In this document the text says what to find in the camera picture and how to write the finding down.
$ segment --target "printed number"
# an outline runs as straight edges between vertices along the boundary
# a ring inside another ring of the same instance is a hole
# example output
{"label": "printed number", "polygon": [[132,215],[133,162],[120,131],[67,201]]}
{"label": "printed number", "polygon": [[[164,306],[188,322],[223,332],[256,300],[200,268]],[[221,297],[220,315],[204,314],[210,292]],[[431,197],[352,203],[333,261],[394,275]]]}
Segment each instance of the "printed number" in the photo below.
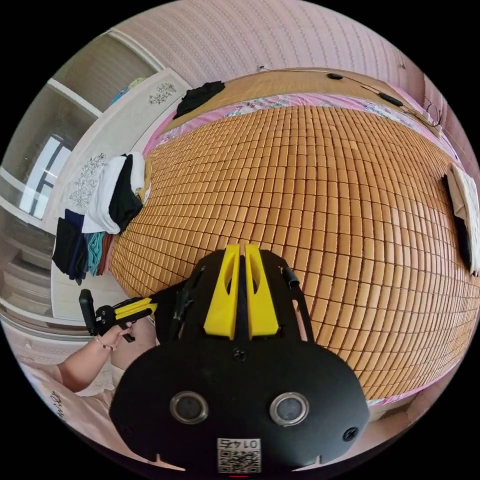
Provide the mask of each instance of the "printed number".
{"label": "printed number", "polygon": [[233,438],[221,438],[218,447],[229,450],[255,450],[259,447],[259,442],[255,439],[237,440]]}

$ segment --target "hand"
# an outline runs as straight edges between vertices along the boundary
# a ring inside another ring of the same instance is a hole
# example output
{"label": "hand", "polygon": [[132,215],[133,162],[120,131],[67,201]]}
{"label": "hand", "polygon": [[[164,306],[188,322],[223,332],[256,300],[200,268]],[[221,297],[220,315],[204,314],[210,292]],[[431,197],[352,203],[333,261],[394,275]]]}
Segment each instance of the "hand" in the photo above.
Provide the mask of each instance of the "hand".
{"label": "hand", "polygon": [[99,336],[100,342],[106,347],[112,347],[116,349],[120,342],[123,340],[122,337],[126,334],[132,334],[132,322],[128,321],[126,323],[128,327],[126,330],[122,330],[120,325],[114,325],[105,335]]}

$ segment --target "black object on bed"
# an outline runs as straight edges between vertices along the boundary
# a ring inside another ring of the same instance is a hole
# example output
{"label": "black object on bed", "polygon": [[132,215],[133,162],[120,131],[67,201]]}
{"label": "black object on bed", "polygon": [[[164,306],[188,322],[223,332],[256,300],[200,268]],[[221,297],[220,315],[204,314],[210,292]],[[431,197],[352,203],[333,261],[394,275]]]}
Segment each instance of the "black object on bed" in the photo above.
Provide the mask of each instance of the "black object on bed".
{"label": "black object on bed", "polygon": [[[452,196],[450,195],[449,181],[447,175],[444,175],[441,178],[441,182],[445,187],[446,195],[448,197],[448,203],[453,213],[454,203],[452,202]],[[470,266],[472,264],[472,247],[470,245],[470,238],[467,232],[467,227],[465,226],[465,222],[455,214],[453,214],[453,222],[455,224],[456,235],[458,239],[458,251],[460,253],[460,258],[465,264],[468,271],[470,271]]]}
{"label": "black object on bed", "polygon": [[197,109],[208,102],[216,94],[219,94],[224,88],[225,84],[222,81],[212,81],[207,82],[198,88],[194,88],[193,90],[187,90],[185,96],[178,104],[173,119],[177,119],[178,117]]}
{"label": "black object on bed", "polygon": [[108,212],[111,219],[120,228],[122,234],[129,223],[140,213],[142,201],[132,192],[130,177],[132,175],[133,155],[126,156],[115,189],[111,196]]}

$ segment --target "bracelet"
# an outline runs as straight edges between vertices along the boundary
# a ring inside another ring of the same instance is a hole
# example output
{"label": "bracelet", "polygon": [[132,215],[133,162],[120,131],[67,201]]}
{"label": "bracelet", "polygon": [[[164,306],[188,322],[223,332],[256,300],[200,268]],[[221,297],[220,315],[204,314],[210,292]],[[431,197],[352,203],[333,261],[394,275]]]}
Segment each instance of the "bracelet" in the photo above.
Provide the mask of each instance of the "bracelet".
{"label": "bracelet", "polygon": [[115,350],[115,348],[113,348],[112,346],[110,345],[105,345],[104,343],[101,342],[100,338],[98,336],[95,337],[95,340],[104,348],[104,349],[110,349],[111,352],[113,352]]}

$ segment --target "screw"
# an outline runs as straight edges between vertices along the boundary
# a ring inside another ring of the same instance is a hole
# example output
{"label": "screw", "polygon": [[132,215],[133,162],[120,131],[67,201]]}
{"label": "screw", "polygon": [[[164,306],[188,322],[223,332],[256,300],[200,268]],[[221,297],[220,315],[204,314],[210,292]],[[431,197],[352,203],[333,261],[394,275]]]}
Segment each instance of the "screw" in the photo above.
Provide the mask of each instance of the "screw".
{"label": "screw", "polygon": [[132,427],[128,425],[122,425],[120,427],[120,431],[123,434],[124,437],[127,437],[128,439],[132,439],[134,437],[134,431]]}
{"label": "screw", "polygon": [[359,434],[359,429],[356,426],[353,426],[343,434],[343,441],[351,442],[358,434]]}
{"label": "screw", "polygon": [[240,348],[233,349],[233,359],[237,362],[244,362],[247,359],[247,352]]}

